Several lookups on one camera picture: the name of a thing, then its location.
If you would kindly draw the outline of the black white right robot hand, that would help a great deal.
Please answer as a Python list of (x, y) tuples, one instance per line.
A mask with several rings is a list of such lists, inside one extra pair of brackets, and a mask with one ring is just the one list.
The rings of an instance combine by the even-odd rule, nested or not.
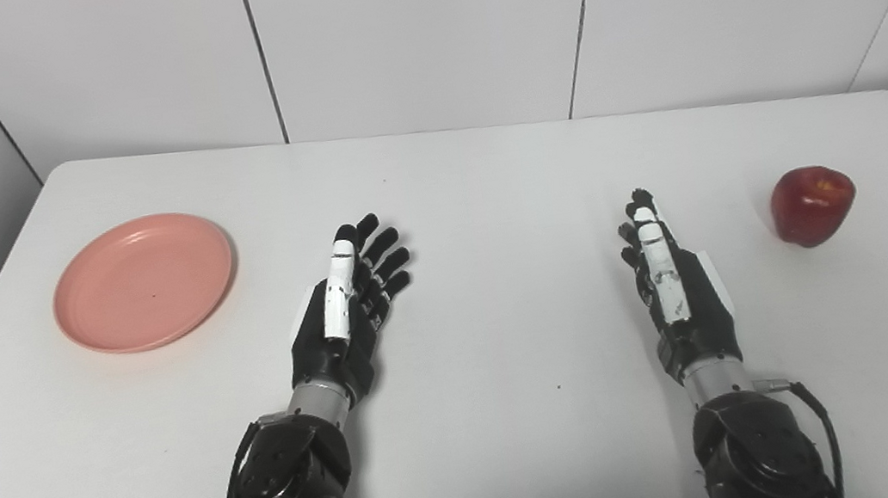
[(648, 190), (633, 190), (625, 209), (627, 219), (619, 227), (626, 243), (622, 258), (634, 271), (638, 295), (660, 336), (663, 370), (682, 383), (697, 361), (741, 361), (734, 312), (706, 253), (675, 240)]

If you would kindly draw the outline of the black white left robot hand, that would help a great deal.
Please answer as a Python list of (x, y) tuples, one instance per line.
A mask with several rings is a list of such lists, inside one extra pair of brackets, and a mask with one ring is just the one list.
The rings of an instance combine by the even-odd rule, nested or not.
[(311, 289), (294, 337), (292, 381), (335, 384), (354, 407), (372, 389), (378, 334), (393, 299), (412, 280), (406, 267), (412, 254), (375, 213), (341, 225), (335, 235), (328, 276)]

